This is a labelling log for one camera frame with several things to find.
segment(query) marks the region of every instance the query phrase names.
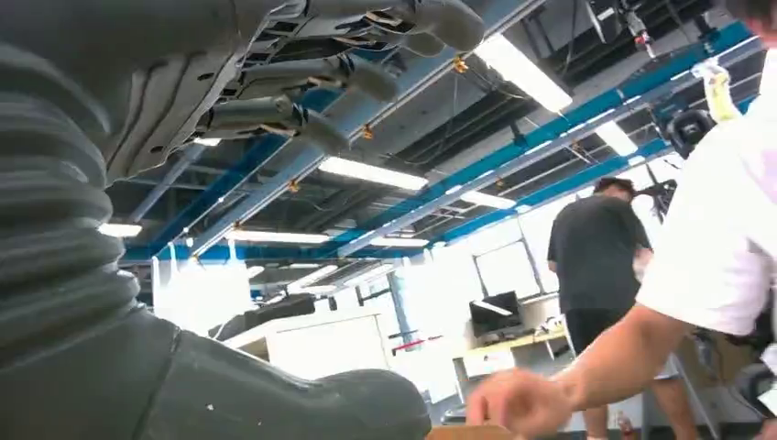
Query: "black t-shirt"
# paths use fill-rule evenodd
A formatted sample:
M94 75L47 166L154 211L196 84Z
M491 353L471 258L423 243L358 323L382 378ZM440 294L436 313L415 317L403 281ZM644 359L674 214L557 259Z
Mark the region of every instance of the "black t-shirt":
M562 313L627 311L640 289L633 266L638 247L650 248L650 241L628 202L594 195L567 205L553 222L548 250Z

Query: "person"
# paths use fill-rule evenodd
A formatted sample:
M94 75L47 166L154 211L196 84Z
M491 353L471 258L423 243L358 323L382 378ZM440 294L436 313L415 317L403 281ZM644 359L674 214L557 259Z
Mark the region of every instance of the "person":
M594 340L634 305L640 283L635 262L652 256L642 222L631 208L634 183L601 179L594 194L568 204L553 222L548 266L558 275L559 305L575 353ZM697 431L685 388L672 362L651 389L678 439L695 440ZM607 438L607 406L583 414L590 439Z
M777 0L727 6L777 49ZM485 381L468 401L469 423L549 434L573 411L640 392L695 326L733 335L752 330L777 271L775 99L764 91L686 162L637 305L557 376L516 369ZM763 435L777 438L771 428Z

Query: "white t-shirt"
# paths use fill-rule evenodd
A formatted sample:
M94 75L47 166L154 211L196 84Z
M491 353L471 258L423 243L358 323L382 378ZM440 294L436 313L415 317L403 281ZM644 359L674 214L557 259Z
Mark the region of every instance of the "white t-shirt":
M638 303L746 335L777 260L777 96L716 127L686 162Z

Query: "fluorescent light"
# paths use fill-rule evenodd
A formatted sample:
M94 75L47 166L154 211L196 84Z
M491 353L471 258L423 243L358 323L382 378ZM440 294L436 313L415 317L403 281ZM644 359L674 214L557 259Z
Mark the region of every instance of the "fluorescent light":
M365 163L340 158L325 160L321 167L319 167L319 170L363 181L383 183L384 185L396 186L411 191L418 191L429 183L423 177L411 176L403 172L373 167Z
M378 267L376 267L376 268L374 268L372 270L369 270L369 271L367 271L367 272L365 272L365 273L363 273L361 275L357 275L356 277L354 277L354 278L352 278L350 280L347 280L345 282L345 285L346 286L350 286L350 287L358 286L359 284L363 284L365 282L372 281L372 280L374 280L375 278L377 278L377 277L379 277L381 275L385 275L385 274L391 272L392 270L394 270L394 266L392 266L390 264L384 264L384 265L378 266Z
M512 209L515 207L515 202L510 199L478 191L466 192L461 196L461 199L470 204L480 204L497 209Z
M605 123L596 129L596 133L620 156L634 154L639 149L637 144L618 126L615 121Z
M572 103L572 97L564 89L504 36L487 39L475 49L475 54L548 110L559 113Z
M137 237L143 230L141 225L119 225L116 223L106 223L97 228L102 234L116 238Z
M307 286L299 289L288 289L289 293L310 293L312 295L325 295L337 290L337 286Z
M254 278L264 271L265 271L264 266L251 266L250 268L248 268L248 278Z
M293 263L286 266L285 269L318 269L321 265L317 263Z
M478 306L478 307L480 307L480 308L482 308L482 309L490 310L491 312L494 312L495 314L501 314L502 316L512 316L512 312L511 311L505 310L505 309L503 309L501 307L497 307L494 304L489 304L488 302L485 302L485 301L475 301L475 302L473 302L473 304Z
M218 144L221 143L221 139L219 137L197 137L194 139L194 142L198 144L203 144L207 147L216 147Z
M385 246L388 248L423 248L429 244L429 240L420 238L391 238L380 237L369 242L372 246Z
M226 233L228 240L254 241L258 243L297 243L320 245L329 241L330 237L324 234L293 234L288 232L246 231L235 229Z
M331 274L332 272L335 272L336 270L337 270L337 266L335 265L324 266L316 270L314 273L305 275L304 277L289 284L288 289L290 291L298 290L302 287L315 283L316 281L326 277L327 275Z

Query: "computer monitor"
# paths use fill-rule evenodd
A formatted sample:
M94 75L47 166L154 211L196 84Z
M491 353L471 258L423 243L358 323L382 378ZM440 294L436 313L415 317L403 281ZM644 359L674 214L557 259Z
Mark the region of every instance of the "computer monitor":
M469 303L469 313L472 315L475 337L523 325L518 296L514 291L472 301Z

